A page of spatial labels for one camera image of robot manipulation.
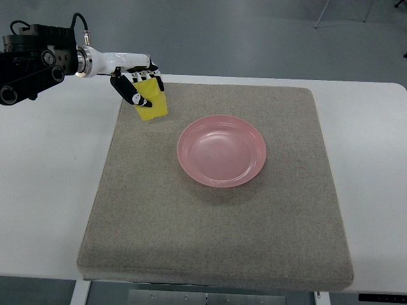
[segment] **gray cushion pad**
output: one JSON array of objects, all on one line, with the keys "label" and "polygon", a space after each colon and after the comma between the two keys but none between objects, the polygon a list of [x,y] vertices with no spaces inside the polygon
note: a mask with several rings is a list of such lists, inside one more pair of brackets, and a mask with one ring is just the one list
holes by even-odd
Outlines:
[{"label": "gray cushion pad", "polygon": [[[86,279],[268,290],[341,290],[353,270],[311,92],[166,84],[169,114],[123,103],[78,268]],[[266,163],[228,189],[195,182],[176,146],[194,120],[242,118]]]}]

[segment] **yellow sponge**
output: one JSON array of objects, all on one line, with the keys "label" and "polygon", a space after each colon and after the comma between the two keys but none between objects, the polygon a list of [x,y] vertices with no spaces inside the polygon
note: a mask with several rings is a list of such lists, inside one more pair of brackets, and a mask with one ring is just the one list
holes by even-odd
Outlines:
[{"label": "yellow sponge", "polygon": [[167,99],[164,92],[160,91],[156,78],[150,78],[133,85],[142,97],[153,103],[151,108],[134,105],[143,121],[168,114]]}]

